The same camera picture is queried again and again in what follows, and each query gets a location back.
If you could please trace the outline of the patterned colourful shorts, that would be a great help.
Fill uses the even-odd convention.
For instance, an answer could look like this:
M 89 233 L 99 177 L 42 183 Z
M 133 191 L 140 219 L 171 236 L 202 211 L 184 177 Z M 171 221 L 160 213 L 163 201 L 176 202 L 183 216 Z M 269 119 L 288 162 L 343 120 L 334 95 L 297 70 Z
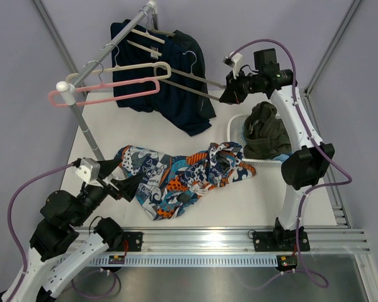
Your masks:
M 254 177 L 256 170 L 243 155 L 240 144 L 224 142 L 190 156 L 127 145 L 115 158 L 123 177 L 134 180 L 134 199 L 153 220 L 163 220 L 181 216 L 215 188 Z

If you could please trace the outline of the olive green shorts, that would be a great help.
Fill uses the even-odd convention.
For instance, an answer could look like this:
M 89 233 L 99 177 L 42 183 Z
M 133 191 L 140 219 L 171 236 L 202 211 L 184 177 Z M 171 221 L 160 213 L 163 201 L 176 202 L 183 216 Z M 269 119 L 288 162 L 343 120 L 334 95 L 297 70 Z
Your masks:
M 244 155 L 248 159 L 273 160 L 292 153 L 290 138 L 276 107 L 267 101 L 253 107 L 243 124 Z

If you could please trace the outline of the pink hanger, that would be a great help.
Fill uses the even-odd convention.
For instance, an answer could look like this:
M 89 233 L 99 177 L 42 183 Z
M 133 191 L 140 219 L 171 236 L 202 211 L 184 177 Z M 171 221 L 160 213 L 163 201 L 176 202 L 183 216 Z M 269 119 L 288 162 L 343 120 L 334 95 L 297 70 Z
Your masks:
M 133 92 L 130 94 L 123 94 L 120 96 L 114 96 L 109 91 L 112 88 L 133 86 L 136 84 L 148 84 L 148 83 L 152 84 L 152 89 L 150 90 Z M 67 107 L 67 106 L 72 106 L 72 105 L 89 106 L 89 105 L 94 105 L 94 104 L 117 102 L 117 101 L 122 101 L 126 99 L 150 96 L 153 94 L 157 94 L 160 90 L 161 90 L 160 83 L 154 77 L 145 77 L 145 78 L 127 80 L 127 81 L 102 83 L 98 85 L 84 86 L 84 87 L 79 87 L 79 88 L 77 88 L 73 84 L 68 83 L 66 81 L 60 81 L 56 84 L 55 90 L 48 93 L 47 99 L 50 102 L 50 104 L 56 108 L 62 108 L 62 107 Z M 87 92 L 87 93 L 93 92 L 93 93 L 100 93 L 100 94 L 105 93 L 105 97 L 95 99 L 93 101 L 87 101 L 87 100 L 77 101 L 75 94 L 83 93 L 83 92 Z

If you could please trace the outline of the light blue shorts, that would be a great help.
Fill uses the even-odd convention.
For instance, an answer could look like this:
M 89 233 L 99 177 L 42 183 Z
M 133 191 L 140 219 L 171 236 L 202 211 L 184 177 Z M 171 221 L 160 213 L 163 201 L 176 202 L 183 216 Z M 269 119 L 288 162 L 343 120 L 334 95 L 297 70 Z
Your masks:
M 284 126 L 243 126 L 244 156 L 255 160 L 285 161 L 292 154 L 292 146 Z

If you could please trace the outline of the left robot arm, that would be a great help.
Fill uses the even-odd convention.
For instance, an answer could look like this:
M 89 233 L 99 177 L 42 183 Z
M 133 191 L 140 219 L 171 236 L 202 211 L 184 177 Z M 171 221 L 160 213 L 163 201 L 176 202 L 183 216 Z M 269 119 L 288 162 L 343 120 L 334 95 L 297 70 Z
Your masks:
M 76 251 L 66 255 L 79 236 L 76 229 L 106 197 L 132 201 L 142 175 L 115 179 L 112 173 L 121 162 L 83 158 L 59 167 L 60 171 L 75 167 L 83 186 L 77 196 L 58 190 L 47 197 L 40 210 L 43 220 L 31 236 L 28 250 L 20 251 L 23 265 L 9 289 L 0 293 L 0 301 L 55 301 L 66 285 L 103 252 L 126 255 L 141 250 L 142 233 L 125 232 L 108 217 L 98 222 Z

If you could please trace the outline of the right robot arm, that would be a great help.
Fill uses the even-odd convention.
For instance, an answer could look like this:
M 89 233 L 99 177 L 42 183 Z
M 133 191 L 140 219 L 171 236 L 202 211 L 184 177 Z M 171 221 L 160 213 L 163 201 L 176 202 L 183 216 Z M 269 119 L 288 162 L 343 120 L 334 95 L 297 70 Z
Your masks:
M 295 68 L 282 70 L 273 48 L 255 52 L 254 60 L 256 73 L 246 75 L 241 70 L 243 57 L 239 52 L 225 57 L 224 63 L 232 71 L 226 77 L 226 90 L 220 101 L 239 104 L 249 94 L 265 94 L 283 121 L 292 154 L 281 165 L 287 187 L 273 230 L 253 231 L 252 241 L 257 252 L 308 251 L 309 239 L 303 227 L 308 190 L 325 175 L 335 149 L 332 144 L 323 142 L 307 116 L 297 87 Z

